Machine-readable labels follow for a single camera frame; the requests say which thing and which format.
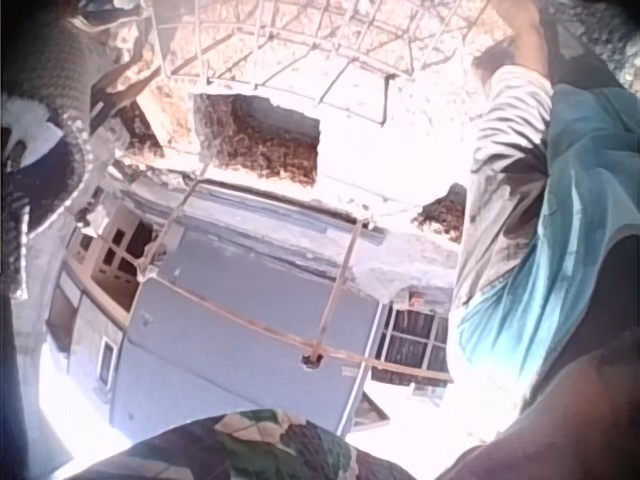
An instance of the rope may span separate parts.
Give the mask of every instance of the rope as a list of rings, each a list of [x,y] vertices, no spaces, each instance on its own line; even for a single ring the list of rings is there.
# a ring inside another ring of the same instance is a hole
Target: rope
[[[154,255],[156,254],[156,252],[158,251],[158,248],[160,248],[160,245],[162,245],[162,242],[164,241],[164,237],[167,236],[167,232],[169,231],[169,228],[171,227],[171,225],[173,225],[173,222],[175,222],[176,219],[182,213],[184,206],[187,204],[187,200],[189,200],[189,197],[191,197],[191,195],[193,195],[193,192],[196,191],[196,188],[198,187],[198,183],[200,182],[200,180],[204,178],[205,174],[207,173],[207,170],[209,169],[209,165],[211,165],[211,161],[207,161],[204,163],[204,165],[202,165],[202,169],[200,170],[198,177],[191,184],[191,186],[189,187],[189,190],[187,190],[187,192],[184,194],[184,196],[182,197],[182,200],[180,200],[178,204],[174,207],[173,211],[169,215],[169,218],[164,224],[164,227],[162,227],[162,231],[158,235],[158,238],[156,238],[156,241],[153,243],[153,245],[151,245],[151,248],[149,248],[149,250],[146,252],[146,254],[142,258],[140,258],[139,260],[136,260],[134,265],[138,266],[138,270],[145,272],[149,264],[151,264],[151,262],[153,261]]]
[[[351,256],[353,255],[356,241],[358,240],[358,237],[360,237],[360,233],[362,232],[363,224],[364,220],[358,219],[358,222],[353,229],[353,234],[351,235],[351,241],[349,242],[349,246],[347,247],[347,253],[345,253],[344,255],[344,260],[342,261],[342,265],[340,265],[340,270],[338,270],[338,276],[336,278],[336,281],[333,283],[333,288],[331,289],[329,300],[327,300],[327,304],[324,307],[324,312],[322,313],[322,318],[320,319],[320,326],[318,327],[318,338],[313,344],[311,353],[309,354],[309,361],[311,364],[316,364],[318,362],[318,356],[320,355],[320,350],[322,348],[322,340],[327,333],[329,322],[333,317],[333,311],[335,310],[338,299],[340,298],[342,285],[344,284],[344,279],[347,276],[347,268],[349,267],[349,263],[351,262]]]
[[[109,239],[107,239],[102,234],[98,233],[97,236],[100,240],[102,240],[109,247],[115,250],[119,255],[122,255],[122,257],[129,260],[134,265],[139,264],[140,259],[136,259],[132,257],[127,252],[125,252],[121,247],[114,245]],[[209,300],[202,298],[200,295],[197,295],[193,292],[189,292],[188,290],[184,290],[178,287],[177,285],[174,285],[172,282],[170,282],[165,278],[162,278],[160,275],[153,277],[153,279],[165,285],[166,287],[170,288],[174,292],[179,293],[180,295],[183,295],[184,297],[196,302],[197,304],[203,306],[204,308],[211,310],[212,312],[215,312],[219,315],[222,315],[228,320],[236,322],[262,335],[266,335],[270,338],[274,338],[280,342],[286,343],[288,345],[292,345],[294,347],[301,348],[303,350],[309,350],[313,348],[315,345],[315,343],[311,342],[310,340],[306,340],[304,338],[298,337],[297,335],[293,335],[291,333],[281,332],[280,330],[270,327],[269,325],[266,325],[262,322],[259,322],[257,320],[252,320],[250,318],[246,318],[242,315],[239,315],[223,306],[217,305]],[[379,368],[381,370],[389,370],[391,372],[405,373],[408,375],[413,375],[421,378],[433,378],[436,380],[444,380],[448,382],[451,381],[451,376],[448,373],[436,372],[432,370],[422,370],[421,368],[407,367],[405,365],[397,365],[395,363],[376,360],[374,358],[365,357],[365,356],[358,355],[356,353],[349,352],[346,350],[339,350],[326,345],[321,345],[319,352],[329,357],[345,360],[351,363],[355,363],[357,365],[364,363],[370,367]]]

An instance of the man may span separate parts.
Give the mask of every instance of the man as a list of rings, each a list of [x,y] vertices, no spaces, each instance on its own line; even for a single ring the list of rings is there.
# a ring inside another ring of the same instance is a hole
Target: man
[[[520,416],[440,478],[640,478],[640,103],[548,49],[532,1],[494,6],[514,64],[490,80],[448,362]]]

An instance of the concrete wall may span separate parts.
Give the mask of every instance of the concrete wall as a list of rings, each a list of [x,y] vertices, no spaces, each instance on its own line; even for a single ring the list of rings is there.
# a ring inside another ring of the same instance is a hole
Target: concrete wall
[[[192,232],[167,257],[161,275],[240,315],[307,339],[315,338],[331,290],[329,282]],[[363,353],[378,305],[344,292],[326,343]],[[337,431],[356,387],[357,365],[327,358],[319,370],[308,372],[300,364],[305,353],[149,280],[124,341],[112,423],[138,441],[197,418],[278,407]]]
[[[69,376],[82,389],[96,411],[109,421],[111,390],[98,380],[98,362],[102,339],[116,347],[117,358],[123,333],[86,295],[80,300],[69,355]]]

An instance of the light blue shirt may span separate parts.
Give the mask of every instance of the light blue shirt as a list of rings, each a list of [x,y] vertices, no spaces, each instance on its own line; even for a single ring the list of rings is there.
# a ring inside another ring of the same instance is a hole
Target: light blue shirt
[[[640,235],[640,101],[556,88],[549,178],[519,267],[476,295],[450,335],[469,373],[524,400],[583,317],[608,250]]]

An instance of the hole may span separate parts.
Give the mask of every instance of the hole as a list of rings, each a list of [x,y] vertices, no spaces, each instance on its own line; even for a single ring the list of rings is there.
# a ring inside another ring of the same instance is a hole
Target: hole
[[[201,150],[216,158],[216,166],[315,183],[319,120],[250,95],[196,95],[194,115]]]
[[[318,354],[318,358],[316,358],[315,360],[312,360],[310,355],[303,355],[300,359],[300,363],[302,364],[302,368],[307,371],[317,370],[318,368],[320,368],[320,364],[322,363],[323,358],[324,355],[322,355],[321,353]]]

